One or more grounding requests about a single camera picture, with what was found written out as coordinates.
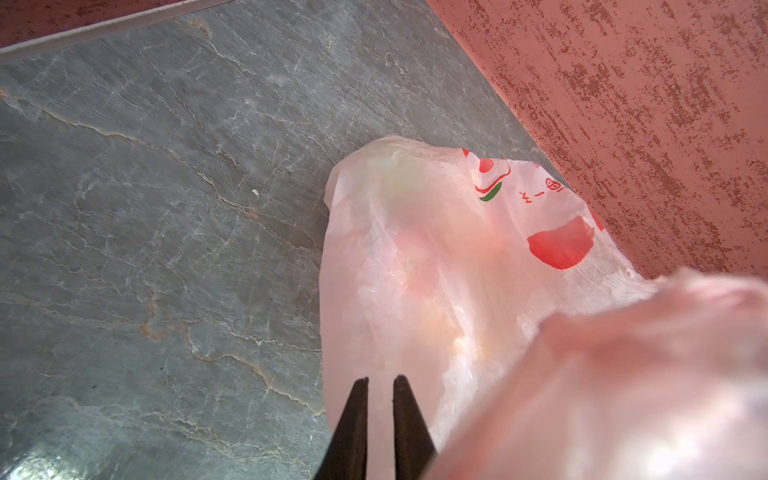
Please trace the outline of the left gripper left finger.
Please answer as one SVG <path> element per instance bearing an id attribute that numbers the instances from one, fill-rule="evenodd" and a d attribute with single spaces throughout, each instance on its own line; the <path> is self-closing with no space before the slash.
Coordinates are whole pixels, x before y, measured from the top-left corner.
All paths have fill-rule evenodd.
<path id="1" fill-rule="evenodd" d="M 365 480 L 368 446 L 367 377 L 352 386 L 315 480 Z"/>

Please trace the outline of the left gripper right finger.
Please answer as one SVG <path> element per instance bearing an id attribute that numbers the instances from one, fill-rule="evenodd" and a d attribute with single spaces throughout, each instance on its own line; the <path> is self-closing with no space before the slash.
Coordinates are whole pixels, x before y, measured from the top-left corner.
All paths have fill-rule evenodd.
<path id="1" fill-rule="evenodd" d="M 436 449 L 411 385 L 404 375 L 393 382 L 396 480 L 420 479 Z"/>

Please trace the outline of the pink plastic shopping bag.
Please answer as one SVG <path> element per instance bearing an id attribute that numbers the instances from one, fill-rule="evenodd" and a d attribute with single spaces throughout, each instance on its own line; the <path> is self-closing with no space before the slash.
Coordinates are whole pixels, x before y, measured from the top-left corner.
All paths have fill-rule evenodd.
<path id="1" fill-rule="evenodd" d="M 405 376 L 431 479 L 763 479 L 767 285 L 647 280 L 529 161 L 400 137 L 331 173 L 319 278 L 331 425 L 369 386 L 367 475 L 395 475 Z"/>

